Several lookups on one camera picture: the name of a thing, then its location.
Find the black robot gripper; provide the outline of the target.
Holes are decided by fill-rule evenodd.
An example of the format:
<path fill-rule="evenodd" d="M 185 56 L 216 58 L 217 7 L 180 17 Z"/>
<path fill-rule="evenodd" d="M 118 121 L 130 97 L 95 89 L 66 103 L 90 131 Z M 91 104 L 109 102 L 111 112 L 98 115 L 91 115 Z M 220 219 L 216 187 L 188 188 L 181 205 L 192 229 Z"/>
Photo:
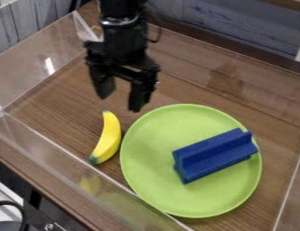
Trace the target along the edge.
<path fill-rule="evenodd" d="M 125 19 L 103 18 L 101 21 L 103 40 L 86 42 L 86 64 L 97 95 L 106 99 L 115 90 L 114 70 L 130 66 L 145 72 L 158 72 L 159 67 L 146 54 L 147 43 L 158 39 L 147 38 L 147 24 L 142 17 Z M 141 76 L 130 80 L 131 92 L 129 109 L 138 113 L 149 103 L 157 89 L 157 76 Z"/>

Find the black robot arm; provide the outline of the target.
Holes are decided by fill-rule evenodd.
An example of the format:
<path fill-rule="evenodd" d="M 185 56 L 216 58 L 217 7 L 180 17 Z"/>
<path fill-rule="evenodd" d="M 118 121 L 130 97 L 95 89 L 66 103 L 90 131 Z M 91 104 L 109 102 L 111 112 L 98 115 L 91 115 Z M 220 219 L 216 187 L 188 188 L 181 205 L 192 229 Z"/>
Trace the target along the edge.
<path fill-rule="evenodd" d="M 106 99 L 115 90 L 115 78 L 131 83 L 129 110 L 139 112 L 155 90 L 159 65 L 146 53 L 147 0 L 101 0 L 101 42 L 85 42 L 86 64 L 97 95 Z"/>

